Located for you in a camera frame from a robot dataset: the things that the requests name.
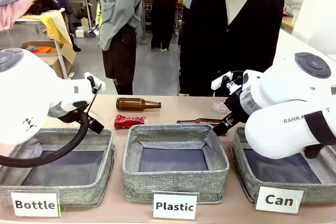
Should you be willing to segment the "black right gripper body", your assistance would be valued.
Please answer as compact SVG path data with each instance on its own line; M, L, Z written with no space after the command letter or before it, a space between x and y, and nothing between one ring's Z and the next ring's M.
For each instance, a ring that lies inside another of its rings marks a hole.
M225 100L225 105L230 110L230 114L224 117L226 125L246 123L249 118L249 115L244 111L240 103L241 92L242 88L239 88Z

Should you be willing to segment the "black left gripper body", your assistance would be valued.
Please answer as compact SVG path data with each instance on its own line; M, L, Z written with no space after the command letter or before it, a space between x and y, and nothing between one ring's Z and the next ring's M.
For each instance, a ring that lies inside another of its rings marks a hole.
M89 123L88 129L92 130L93 132L96 132L97 134L100 134L104 129L104 126L98 120L90 116L88 112L85 111L87 107L88 105L84 105L74 109L73 111L66 112L63 111L60 106L54 106L53 108L49 109L48 116L51 118L58 118L64 123L72 123L72 122L81 123L80 113L83 113L88 118Z

